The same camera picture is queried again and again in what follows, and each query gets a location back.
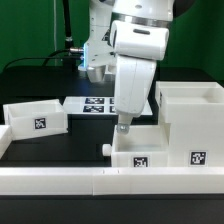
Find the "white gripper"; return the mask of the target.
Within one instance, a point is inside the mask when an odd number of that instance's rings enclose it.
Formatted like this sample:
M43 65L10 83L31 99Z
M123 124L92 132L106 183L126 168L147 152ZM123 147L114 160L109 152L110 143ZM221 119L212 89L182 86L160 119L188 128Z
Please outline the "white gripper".
M127 134L131 117L139 117L144 109L157 63L146 59L118 55L114 106L118 116L117 132Z

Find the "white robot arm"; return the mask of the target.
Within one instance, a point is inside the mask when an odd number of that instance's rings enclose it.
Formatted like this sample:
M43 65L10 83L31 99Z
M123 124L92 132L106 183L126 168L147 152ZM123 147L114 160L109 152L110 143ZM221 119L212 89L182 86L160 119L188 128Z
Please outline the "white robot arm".
M146 104L173 19L196 0L89 0L90 34L83 68L91 82L115 76L117 131L129 132Z

